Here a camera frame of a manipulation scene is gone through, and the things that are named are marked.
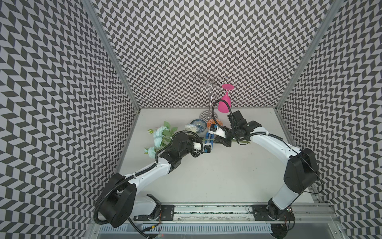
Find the blue tape dispenser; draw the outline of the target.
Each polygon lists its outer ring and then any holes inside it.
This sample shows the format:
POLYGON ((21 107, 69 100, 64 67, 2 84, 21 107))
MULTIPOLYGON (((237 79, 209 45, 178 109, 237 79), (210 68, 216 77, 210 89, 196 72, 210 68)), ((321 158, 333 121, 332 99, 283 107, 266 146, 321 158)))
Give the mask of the blue tape dispenser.
POLYGON ((213 149, 214 135, 207 132, 205 136, 204 147, 211 147, 213 149))

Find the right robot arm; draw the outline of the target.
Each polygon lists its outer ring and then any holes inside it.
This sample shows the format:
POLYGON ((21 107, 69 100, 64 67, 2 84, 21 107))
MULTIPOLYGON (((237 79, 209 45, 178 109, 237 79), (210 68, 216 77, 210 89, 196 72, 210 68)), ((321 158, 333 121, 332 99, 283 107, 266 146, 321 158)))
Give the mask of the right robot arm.
POLYGON ((286 143, 281 137, 268 132, 260 123, 246 121, 240 111, 228 115, 230 127, 212 124, 209 133, 215 143, 231 147, 232 141, 250 141, 265 148, 285 165, 283 185, 266 205, 252 206, 255 220, 292 220, 292 203, 313 183, 319 180, 315 153, 286 143))

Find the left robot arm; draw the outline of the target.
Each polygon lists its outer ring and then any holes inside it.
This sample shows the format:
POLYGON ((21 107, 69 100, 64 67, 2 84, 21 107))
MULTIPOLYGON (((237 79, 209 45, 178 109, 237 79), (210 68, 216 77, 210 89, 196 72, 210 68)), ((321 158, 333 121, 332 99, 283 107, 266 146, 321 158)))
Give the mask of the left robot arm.
POLYGON ((139 193, 162 176, 174 171, 183 157, 198 157, 204 153, 202 139, 187 130, 176 132, 170 142, 155 153, 155 161, 130 174, 113 175, 95 203, 93 220, 96 224, 111 224, 117 228, 127 220, 144 217, 155 221, 160 217, 162 203, 153 195, 139 193))

